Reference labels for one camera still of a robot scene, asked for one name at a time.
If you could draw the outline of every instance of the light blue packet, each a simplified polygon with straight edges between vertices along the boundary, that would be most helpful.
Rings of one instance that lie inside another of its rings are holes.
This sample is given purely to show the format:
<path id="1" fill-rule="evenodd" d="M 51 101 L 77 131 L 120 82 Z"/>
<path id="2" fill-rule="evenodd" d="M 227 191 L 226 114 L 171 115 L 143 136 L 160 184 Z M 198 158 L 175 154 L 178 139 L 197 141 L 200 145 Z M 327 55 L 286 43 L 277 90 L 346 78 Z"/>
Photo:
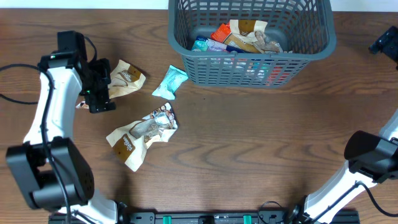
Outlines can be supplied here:
<path id="1" fill-rule="evenodd" d="M 167 100 L 174 100 L 174 92 L 180 87 L 181 83 L 188 79 L 187 73 L 170 65 L 162 83 L 152 93 L 152 96 L 160 96 Z"/>

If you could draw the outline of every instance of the snack bar wrapper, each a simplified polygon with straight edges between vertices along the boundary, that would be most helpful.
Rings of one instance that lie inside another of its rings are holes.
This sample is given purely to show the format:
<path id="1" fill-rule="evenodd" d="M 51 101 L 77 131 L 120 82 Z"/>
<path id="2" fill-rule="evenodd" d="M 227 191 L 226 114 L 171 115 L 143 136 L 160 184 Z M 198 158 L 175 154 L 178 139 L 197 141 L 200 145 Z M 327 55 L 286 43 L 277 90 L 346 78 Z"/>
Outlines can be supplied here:
<path id="1" fill-rule="evenodd" d="M 258 51 L 257 48 L 255 48 L 255 46 L 243 42 L 241 39 L 237 38 L 234 34 L 232 34 L 229 23 L 220 25 L 220 27 L 216 30 L 216 32 L 211 34 L 211 38 L 218 42 L 224 43 L 228 46 L 242 49 L 246 52 L 260 53 L 260 51 Z"/>
<path id="2" fill-rule="evenodd" d="M 111 72 L 111 84 L 109 88 L 109 99 L 124 96 L 141 89 L 145 82 L 145 76 L 131 64 L 119 60 L 118 66 Z M 84 101 L 79 103 L 76 108 L 86 108 Z"/>
<path id="3" fill-rule="evenodd" d="M 172 107 L 166 103 L 141 121 L 117 128 L 106 140 L 116 156 L 135 172 L 144 162 L 152 143 L 168 142 L 177 128 Z"/>
<path id="4" fill-rule="evenodd" d="M 265 34 L 267 22 L 254 20 L 231 19 L 231 33 L 244 43 L 253 45 L 260 53 L 283 53 L 280 44 Z"/>
<path id="5" fill-rule="evenodd" d="M 152 96 L 160 96 L 166 100 L 174 100 L 174 92 L 180 87 L 181 83 L 188 79 L 187 73 L 173 65 L 170 65 L 162 83 L 152 93 Z"/>
<path id="6" fill-rule="evenodd" d="M 191 51 L 194 52 L 207 52 L 207 51 L 218 51 L 218 52 L 232 52 L 246 53 L 236 47 L 228 46 L 226 44 L 219 43 L 215 40 L 207 39 L 206 37 L 198 36 Z"/>

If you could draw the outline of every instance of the brown wood surface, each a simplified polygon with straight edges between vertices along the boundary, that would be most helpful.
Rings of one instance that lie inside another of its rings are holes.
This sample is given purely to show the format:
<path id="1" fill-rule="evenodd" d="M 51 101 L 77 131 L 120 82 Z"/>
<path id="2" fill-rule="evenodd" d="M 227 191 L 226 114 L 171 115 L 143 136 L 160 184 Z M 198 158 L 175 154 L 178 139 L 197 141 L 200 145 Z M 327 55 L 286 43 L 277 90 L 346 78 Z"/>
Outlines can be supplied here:
<path id="1" fill-rule="evenodd" d="M 170 64 L 183 68 L 167 42 L 167 11 L 0 10 L 0 65 L 36 64 L 56 49 L 56 33 L 77 30 L 115 67 L 123 58 L 145 71 L 147 81 L 116 98 L 117 110 L 77 110 L 75 144 L 107 197 L 136 208 L 164 211 L 255 210 L 266 200 L 283 206 L 321 187 L 344 161 L 349 137 L 377 134 L 398 108 L 398 72 L 371 45 L 394 13 L 334 13 L 338 44 L 326 60 L 312 62 L 277 90 L 204 88 L 185 82 L 171 101 L 179 129 L 168 143 L 153 144 L 138 172 L 118 161 L 105 140 L 166 102 L 151 96 Z M 88 47 L 89 57 L 92 50 Z M 18 68 L 0 74 L 1 93 L 36 100 L 39 78 Z M 8 146 L 20 144 L 36 106 L 0 99 L 0 223 L 45 223 L 30 210 L 5 163 Z M 380 205 L 398 212 L 397 182 L 372 189 Z M 363 193 L 348 208 L 362 223 L 394 223 Z"/>

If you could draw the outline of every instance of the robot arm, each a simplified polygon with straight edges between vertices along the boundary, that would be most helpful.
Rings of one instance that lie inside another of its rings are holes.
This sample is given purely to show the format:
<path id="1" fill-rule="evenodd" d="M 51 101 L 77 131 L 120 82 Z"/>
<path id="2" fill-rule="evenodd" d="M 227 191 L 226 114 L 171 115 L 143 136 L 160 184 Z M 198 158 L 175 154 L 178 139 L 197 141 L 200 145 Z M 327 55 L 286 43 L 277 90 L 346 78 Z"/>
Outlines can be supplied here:
<path id="1" fill-rule="evenodd" d="M 58 50 L 43 56 L 39 67 L 49 74 L 54 87 L 46 119 L 47 142 L 72 214 L 78 211 L 80 215 L 76 216 L 84 220 L 82 214 L 89 213 L 94 217 L 90 219 L 92 222 L 117 223 L 116 203 L 94 190 L 93 173 L 72 142 L 79 94 L 85 96 L 91 113 L 115 109 L 108 94 L 109 61 L 97 60 L 95 56 L 87 62 L 84 36 L 66 31 L 58 33 Z M 41 73 L 40 82 L 40 99 L 32 127 L 23 145 L 7 150 L 6 161 L 29 207 L 54 212 L 65 206 L 65 201 L 54 171 L 38 169 L 47 160 L 40 125 L 49 97 L 49 79 Z"/>
<path id="2" fill-rule="evenodd" d="M 330 223 L 336 213 L 368 188 L 398 178 L 398 110 L 381 129 L 379 136 L 357 131 L 345 149 L 345 163 L 333 177 L 298 205 L 291 221 Z"/>

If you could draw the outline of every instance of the gray plastic basket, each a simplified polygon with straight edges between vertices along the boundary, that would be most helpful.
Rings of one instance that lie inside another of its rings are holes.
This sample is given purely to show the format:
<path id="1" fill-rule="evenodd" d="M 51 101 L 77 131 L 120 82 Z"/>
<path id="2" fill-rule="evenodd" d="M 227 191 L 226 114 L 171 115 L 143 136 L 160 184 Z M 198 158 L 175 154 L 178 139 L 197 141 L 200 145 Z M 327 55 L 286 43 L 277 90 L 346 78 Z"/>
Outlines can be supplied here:
<path id="1" fill-rule="evenodd" d="M 292 54 L 192 52 L 198 35 L 230 19 L 268 22 L 266 34 Z M 329 0 L 169 0 L 169 43 L 197 85 L 277 88 L 336 46 Z"/>

